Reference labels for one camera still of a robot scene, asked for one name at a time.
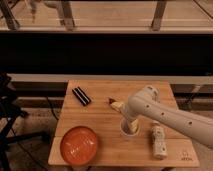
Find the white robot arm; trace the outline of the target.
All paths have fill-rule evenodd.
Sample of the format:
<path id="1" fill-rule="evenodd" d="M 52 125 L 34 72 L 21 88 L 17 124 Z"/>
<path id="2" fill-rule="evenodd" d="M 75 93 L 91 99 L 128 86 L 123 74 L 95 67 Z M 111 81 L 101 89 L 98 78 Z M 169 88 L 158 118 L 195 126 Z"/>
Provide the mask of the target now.
<path id="1" fill-rule="evenodd" d="M 127 122 L 134 122 L 139 115 L 156 120 L 200 144 L 213 149 L 213 119 L 191 112 L 171 108 L 158 101 L 158 90 L 146 85 L 132 94 L 126 102 L 109 99 L 109 105 L 121 113 Z"/>

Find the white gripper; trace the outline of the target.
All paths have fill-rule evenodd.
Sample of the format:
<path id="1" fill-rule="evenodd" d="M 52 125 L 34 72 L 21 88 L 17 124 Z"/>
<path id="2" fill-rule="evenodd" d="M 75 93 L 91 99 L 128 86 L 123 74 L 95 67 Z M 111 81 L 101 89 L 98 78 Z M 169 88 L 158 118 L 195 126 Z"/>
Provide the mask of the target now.
<path id="1" fill-rule="evenodd" d="M 130 130 L 132 133 L 136 133 L 139 128 L 139 113 L 127 102 L 113 102 L 110 104 L 111 108 L 117 112 L 122 113 L 124 118 L 130 123 Z"/>

